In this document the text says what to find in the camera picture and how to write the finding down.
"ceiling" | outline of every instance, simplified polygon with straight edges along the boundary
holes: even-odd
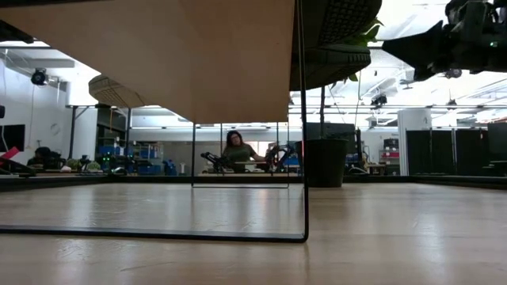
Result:
[[[472,123],[485,122],[507,116],[497,109],[474,108],[477,105],[507,104],[507,74],[483,72],[469,75],[467,71],[464,71],[461,78],[446,79],[437,75],[426,82],[404,84],[404,82],[412,81],[413,69],[379,49],[382,40],[425,32],[438,21],[446,21],[444,7],[447,2],[448,0],[383,0],[383,6],[378,15],[379,20],[383,22],[383,27],[377,36],[380,42],[371,46],[372,64],[357,75],[360,83],[338,82],[335,86],[325,88],[328,107],[326,121],[368,126],[369,120],[378,120],[382,124],[382,122],[395,119],[396,112],[407,106],[446,105],[451,99],[455,99],[456,103],[463,107],[450,112],[446,108],[433,109],[434,124],[453,125],[456,120],[468,120]],[[62,81],[72,82],[97,74],[95,70],[60,51],[50,49],[44,43],[38,42],[36,47],[31,48],[23,46],[19,43],[0,43],[0,49],[11,47],[8,55],[14,63],[37,59],[73,61],[72,68],[48,68],[51,76]],[[24,71],[32,72],[30,69],[24,69]],[[320,94],[320,89],[307,91],[309,121],[318,121]],[[369,105],[372,99],[381,94],[386,95],[388,107],[371,110]],[[291,96],[294,105],[289,106],[291,113],[289,123],[292,126],[298,126],[301,124],[300,93],[291,93]],[[160,116],[162,113],[167,115],[164,112],[155,113],[152,108],[151,112],[154,116]]]

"wooden table surface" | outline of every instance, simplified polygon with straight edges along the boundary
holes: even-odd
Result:
[[[0,219],[299,230],[300,198],[300,186],[79,186],[0,193]],[[507,192],[344,184],[310,202],[303,245],[0,235],[2,285],[505,285]]]
[[[294,0],[95,1],[0,18],[194,123],[287,120]]]

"desk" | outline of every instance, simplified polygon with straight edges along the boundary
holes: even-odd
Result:
[[[235,162],[237,165],[265,165],[267,164],[266,161],[240,161]]]
[[[201,173],[198,177],[297,177],[298,173]]]

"white wall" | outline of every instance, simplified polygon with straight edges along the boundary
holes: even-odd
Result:
[[[276,130],[265,129],[265,130],[241,130],[238,131],[242,134],[243,140],[245,141],[257,141],[257,142],[275,142],[276,141]],[[192,142],[192,128],[168,128],[168,129],[132,129],[130,130],[131,141],[144,141],[144,142]],[[223,140],[225,141],[227,131],[223,130]],[[287,129],[280,129],[278,134],[279,141],[281,143],[290,141],[301,140],[301,130],[291,129],[290,133],[287,133]],[[220,129],[197,129],[196,130],[196,141],[197,142],[218,142],[220,141]]]
[[[65,108],[66,93],[50,86],[34,86],[27,76],[5,68],[3,60],[0,60],[0,86],[0,104],[6,107],[6,117],[0,119],[0,124],[25,125],[25,151],[13,160],[25,164],[39,146],[37,141],[61,152],[65,158],[70,133],[64,130],[71,127],[71,111]]]
[[[75,81],[67,83],[67,103],[69,105],[95,105],[98,103],[90,96],[88,81],[92,75],[85,74]],[[74,148],[72,158],[81,158],[88,155],[90,160],[95,159],[95,145],[97,144],[97,114],[95,108],[79,108],[76,110],[76,123],[74,129]]]

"white column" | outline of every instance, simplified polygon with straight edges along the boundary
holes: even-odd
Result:
[[[67,103],[69,105],[95,105],[97,103],[97,100],[93,99],[88,92],[88,81],[88,78],[80,78],[77,81],[67,83]],[[78,108],[76,116],[84,110],[84,108]],[[71,122],[67,125],[66,131],[71,131]],[[90,107],[76,119],[72,158],[81,158],[82,155],[88,155],[90,160],[94,160],[96,142],[97,110]]]
[[[398,111],[399,163],[402,176],[409,175],[406,131],[429,130],[432,127],[431,109],[413,108]]]

